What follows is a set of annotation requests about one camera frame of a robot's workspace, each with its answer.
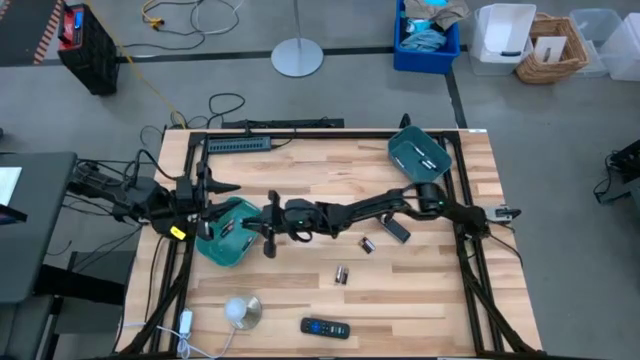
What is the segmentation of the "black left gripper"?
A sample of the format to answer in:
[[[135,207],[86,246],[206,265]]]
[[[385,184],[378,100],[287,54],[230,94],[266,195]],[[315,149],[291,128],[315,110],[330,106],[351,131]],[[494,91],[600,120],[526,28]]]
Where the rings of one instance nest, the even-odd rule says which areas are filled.
[[[195,185],[191,183],[191,180],[187,176],[180,177],[177,180],[177,188],[174,191],[176,217],[171,227],[178,227],[186,233],[187,237],[188,231],[186,230],[185,222],[195,221],[195,235],[204,241],[211,241],[214,238],[214,232],[210,227],[210,223],[213,219],[219,219],[233,209],[234,202],[226,201],[213,204],[209,199],[209,192],[222,194],[236,191],[240,188],[240,185],[213,181],[209,166],[204,161],[198,162],[196,164]],[[172,240],[183,241],[174,238],[170,233],[170,228],[170,238]]]

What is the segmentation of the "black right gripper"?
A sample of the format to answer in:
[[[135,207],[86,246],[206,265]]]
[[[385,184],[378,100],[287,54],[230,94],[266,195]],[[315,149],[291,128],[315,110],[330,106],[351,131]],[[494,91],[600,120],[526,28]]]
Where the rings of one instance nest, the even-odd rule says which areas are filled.
[[[270,204],[263,208],[262,216],[251,216],[242,220],[244,229],[263,233],[266,239],[263,252],[268,258],[276,257],[276,234],[287,234],[294,241],[309,242],[312,233],[327,233],[326,214],[314,203],[304,199],[293,199],[280,206],[280,196],[274,191],[268,192]]]

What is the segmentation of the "teal plastic bin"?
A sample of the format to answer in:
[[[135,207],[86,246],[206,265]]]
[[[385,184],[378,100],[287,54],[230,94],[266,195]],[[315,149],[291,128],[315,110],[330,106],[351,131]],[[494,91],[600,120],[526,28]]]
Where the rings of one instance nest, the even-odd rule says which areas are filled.
[[[210,223],[210,227],[214,232],[214,238],[211,241],[204,241],[196,237],[195,240],[195,246],[203,256],[215,264],[224,267],[234,267],[238,265],[258,238],[256,232],[242,227],[242,220],[247,217],[257,216],[260,210],[243,198],[231,197],[230,200],[236,200],[238,204],[217,221]],[[233,230],[226,237],[222,238],[222,227],[231,219],[235,220]],[[242,252],[242,247],[249,237],[254,237],[253,243],[245,252]]]
[[[417,146],[424,153],[426,158],[432,160],[437,169],[427,169],[420,164],[421,158],[410,144]],[[388,155],[391,162],[404,174],[412,183],[434,182],[440,175],[450,169],[452,159],[447,151],[440,146],[433,137],[416,126],[408,126],[391,137],[388,142]],[[398,157],[405,165],[402,169],[394,160]]]

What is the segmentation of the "black USB hub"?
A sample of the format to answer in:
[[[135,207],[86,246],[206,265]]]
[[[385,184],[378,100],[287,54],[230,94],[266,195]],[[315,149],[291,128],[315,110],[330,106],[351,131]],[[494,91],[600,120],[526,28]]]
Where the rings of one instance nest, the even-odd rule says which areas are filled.
[[[209,154],[264,152],[270,150],[271,138],[269,136],[210,138],[207,142],[207,152]]]

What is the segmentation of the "black remote control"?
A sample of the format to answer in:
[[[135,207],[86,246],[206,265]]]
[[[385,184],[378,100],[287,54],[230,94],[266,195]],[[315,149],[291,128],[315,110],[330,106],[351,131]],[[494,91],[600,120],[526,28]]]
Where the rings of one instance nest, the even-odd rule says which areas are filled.
[[[304,334],[346,340],[351,327],[346,323],[305,317],[301,320],[300,331]]]

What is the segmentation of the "black desk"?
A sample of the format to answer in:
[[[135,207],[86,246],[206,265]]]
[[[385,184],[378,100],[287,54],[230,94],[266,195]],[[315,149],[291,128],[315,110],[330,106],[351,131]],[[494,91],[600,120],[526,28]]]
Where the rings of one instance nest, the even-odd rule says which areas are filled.
[[[0,155],[0,192],[9,168],[20,173],[8,206],[26,215],[0,225],[0,304],[31,296],[55,228],[77,155],[74,152]]]

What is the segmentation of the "white paper sheet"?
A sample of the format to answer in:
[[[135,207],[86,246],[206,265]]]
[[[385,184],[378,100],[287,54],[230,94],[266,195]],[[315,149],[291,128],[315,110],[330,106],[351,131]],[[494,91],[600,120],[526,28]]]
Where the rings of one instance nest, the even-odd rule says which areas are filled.
[[[21,167],[0,167],[0,205],[9,205],[21,171]]]

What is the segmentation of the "blue plastic crate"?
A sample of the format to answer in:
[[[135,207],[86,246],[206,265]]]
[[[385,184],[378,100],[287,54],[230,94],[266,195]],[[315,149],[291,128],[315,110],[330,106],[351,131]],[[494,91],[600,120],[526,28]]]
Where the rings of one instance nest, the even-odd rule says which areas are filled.
[[[446,43],[438,50],[424,52],[405,49],[400,46],[404,39],[403,15],[404,1],[396,0],[396,16],[394,25],[393,67],[398,71],[421,72],[446,75],[454,60],[460,55],[460,29],[453,24],[444,32]]]

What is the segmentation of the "grey-blue cloth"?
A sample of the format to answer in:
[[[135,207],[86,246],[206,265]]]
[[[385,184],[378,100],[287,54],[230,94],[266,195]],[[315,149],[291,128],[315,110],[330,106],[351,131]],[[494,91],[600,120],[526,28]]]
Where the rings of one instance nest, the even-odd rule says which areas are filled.
[[[447,43],[446,36],[433,29],[410,34],[400,42],[400,47],[406,50],[421,52],[435,52]]]

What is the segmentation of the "black hazard-striped floor mat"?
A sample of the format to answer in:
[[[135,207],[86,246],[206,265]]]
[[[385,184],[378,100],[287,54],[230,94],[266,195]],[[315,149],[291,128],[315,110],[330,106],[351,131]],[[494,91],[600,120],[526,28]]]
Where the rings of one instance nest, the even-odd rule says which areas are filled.
[[[29,65],[57,0],[0,0],[0,67]]]

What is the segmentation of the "brown cloth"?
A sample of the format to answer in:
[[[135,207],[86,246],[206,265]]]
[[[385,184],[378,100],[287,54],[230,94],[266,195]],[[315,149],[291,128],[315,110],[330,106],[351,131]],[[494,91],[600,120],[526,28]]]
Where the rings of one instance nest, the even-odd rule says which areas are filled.
[[[403,4],[408,18],[429,20],[443,30],[471,14],[465,0],[403,0]]]

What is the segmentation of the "white plastic bin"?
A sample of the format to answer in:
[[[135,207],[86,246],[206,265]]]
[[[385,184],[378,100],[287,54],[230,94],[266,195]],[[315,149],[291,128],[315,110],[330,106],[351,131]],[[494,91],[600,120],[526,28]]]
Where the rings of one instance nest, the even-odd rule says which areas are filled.
[[[478,76],[506,76],[529,55],[534,4],[494,3],[474,12],[469,47],[472,71]]]

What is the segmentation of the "white paper card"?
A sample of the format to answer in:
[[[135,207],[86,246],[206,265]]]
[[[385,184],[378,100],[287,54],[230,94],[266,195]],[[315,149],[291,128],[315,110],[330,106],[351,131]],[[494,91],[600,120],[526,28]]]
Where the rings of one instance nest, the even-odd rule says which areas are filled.
[[[541,36],[534,46],[534,57],[540,63],[558,63],[567,42],[566,36]]]

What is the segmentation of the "clear plastic bin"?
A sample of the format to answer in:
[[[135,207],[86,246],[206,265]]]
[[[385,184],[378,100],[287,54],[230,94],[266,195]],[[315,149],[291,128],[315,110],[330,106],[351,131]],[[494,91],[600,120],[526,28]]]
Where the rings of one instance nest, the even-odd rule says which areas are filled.
[[[640,82],[640,13],[629,13],[601,50],[613,80]]]
[[[576,71],[573,78],[597,78],[608,74],[602,46],[622,23],[615,10],[605,8],[584,8],[572,10],[569,17],[579,31],[589,63]]]

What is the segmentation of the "black aluminium table frame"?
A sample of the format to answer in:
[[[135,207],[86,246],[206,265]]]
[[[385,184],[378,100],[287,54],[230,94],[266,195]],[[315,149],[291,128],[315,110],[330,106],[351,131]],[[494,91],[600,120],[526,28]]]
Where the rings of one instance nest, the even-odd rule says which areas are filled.
[[[283,199],[351,203],[404,186],[389,161],[384,130],[311,130],[286,135],[282,148],[212,157],[214,176],[240,185],[239,196],[257,206],[269,190]],[[475,352],[466,295],[450,222],[403,219],[411,237],[401,244],[375,220],[354,225],[338,238],[317,236],[300,244],[277,240],[267,258],[260,245],[236,267],[195,256],[186,289],[194,319],[190,341],[198,351],[229,357],[427,357]],[[367,254],[361,239],[376,249]],[[348,267],[346,285],[334,282]],[[262,318],[237,330],[225,303],[253,295]],[[348,339],[304,334],[305,317],[346,323]]]

